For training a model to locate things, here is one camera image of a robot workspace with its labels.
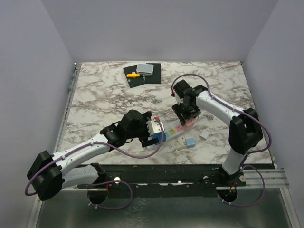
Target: black mat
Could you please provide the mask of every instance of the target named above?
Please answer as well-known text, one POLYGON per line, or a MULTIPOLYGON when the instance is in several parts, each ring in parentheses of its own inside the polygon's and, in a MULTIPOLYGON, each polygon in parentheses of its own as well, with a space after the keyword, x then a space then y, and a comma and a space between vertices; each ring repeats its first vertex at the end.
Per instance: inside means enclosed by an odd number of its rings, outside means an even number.
POLYGON ((161 84, 162 83, 162 69, 160 63, 148 63, 154 65, 153 74, 145 77, 127 78, 127 74, 136 73, 137 65, 125 67, 123 69, 124 75, 130 88, 141 86, 144 84, 161 84))

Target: gray wall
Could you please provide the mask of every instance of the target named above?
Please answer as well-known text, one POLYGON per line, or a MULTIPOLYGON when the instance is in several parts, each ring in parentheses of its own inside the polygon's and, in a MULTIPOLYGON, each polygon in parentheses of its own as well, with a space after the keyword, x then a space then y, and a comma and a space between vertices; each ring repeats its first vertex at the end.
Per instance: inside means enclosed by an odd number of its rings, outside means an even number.
POLYGON ((0 227, 24 228, 26 173, 53 150, 74 64, 40 0, 2 0, 0 29, 0 227))
POLYGON ((304 1, 280 0, 243 65, 304 227, 304 1))
POLYGON ((42 0, 75 62, 244 61, 277 0, 42 0))

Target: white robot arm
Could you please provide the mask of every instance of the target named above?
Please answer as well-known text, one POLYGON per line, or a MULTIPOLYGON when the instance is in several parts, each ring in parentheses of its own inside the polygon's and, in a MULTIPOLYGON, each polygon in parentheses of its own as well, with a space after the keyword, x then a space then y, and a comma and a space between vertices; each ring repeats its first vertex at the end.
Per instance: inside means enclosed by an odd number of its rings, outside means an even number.
POLYGON ((98 163, 86 166, 81 164, 113 149, 135 158, 152 156, 161 144, 152 154, 142 157, 127 154, 118 148, 124 145, 126 140, 133 138, 138 138, 142 147, 159 143, 157 138, 150 139, 150 136, 156 133, 162 134, 162 142, 163 124, 157 117, 151 120, 151 116, 151 112, 141 114, 130 110, 121 121, 105 127, 99 134, 80 145, 52 155, 47 151, 41 152, 27 174, 30 181, 25 194, 30 196, 37 193, 41 200, 48 200, 66 187, 105 182, 106 173, 98 163), (35 193, 28 193, 30 184, 35 193))
POLYGON ((215 95, 211 97, 207 88, 202 85, 192 88, 185 80, 179 81, 173 89, 177 104, 172 108, 182 125, 185 124, 186 120, 197 117, 200 114, 200 109, 204 109, 229 126, 231 148, 222 164, 222 169, 226 178, 233 176, 239 171, 248 151, 263 138, 261 127, 252 119, 236 111, 246 112, 258 120, 256 111, 252 108, 244 110, 241 107, 236 107, 215 95), (221 103, 233 107, 233 110, 221 103))

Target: white marble surface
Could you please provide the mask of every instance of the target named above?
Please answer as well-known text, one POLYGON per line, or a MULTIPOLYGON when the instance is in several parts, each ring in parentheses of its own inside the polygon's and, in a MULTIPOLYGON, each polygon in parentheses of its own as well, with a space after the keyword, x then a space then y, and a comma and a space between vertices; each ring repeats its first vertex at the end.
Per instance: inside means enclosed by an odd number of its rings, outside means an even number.
MULTIPOLYGON (((83 63, 79 74, 72 107, 67 121, 61 150, 71 148, 99 133, 105 126, 121 120, 130 109, 141 113, 152 111, 166 121, 177 119, 172 110, 176 103, 171 97, 172 81, 184 73, 204 76, 214 94, 240 107, 254 107, 242 66, 239 62, 161 62, 161 85, 141 85, 130 89, 123 68, 138 62, 83 63)), ((191 86, 204 85, 199 78, 184 78, 191 86)), ((229 151, 228 127, 217 117, 201 110, 203 118, 194 128, 172 141, 147 159, 134 159, 112 151, 91 159, 102 164, 215 164, 222 163, 229 151), (199 136, 209 132, 206 140, 199 136), (186 148, 185 138, 194 138, 196 146, 186 148)), ((265 147, 262 140, 257 148, 265 147)), ((138 140, 121 147, 125 151, 146 155, 151 150, 142 148, 138 140)), ((246 163, 271 163, 269 152, 252 154, 246 163)))

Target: metal floor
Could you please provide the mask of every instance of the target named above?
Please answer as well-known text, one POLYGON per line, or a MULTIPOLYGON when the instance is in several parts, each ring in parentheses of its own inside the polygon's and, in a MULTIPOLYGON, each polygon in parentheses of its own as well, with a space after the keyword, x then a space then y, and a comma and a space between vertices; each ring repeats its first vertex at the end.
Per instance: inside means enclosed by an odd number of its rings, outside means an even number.
MULTIPOLYGON (((235 201, 255 201, 261 190, 239 190, 235 201)), ((117 206, 127 199, 109 199, 117 206)), ((218 198, 135 198, 122 210, 88 206, 85 190, 64 190, 43 202, 37 228, 291 228, 280 189, 267 189, 249 208, 225 205, 218 198)))

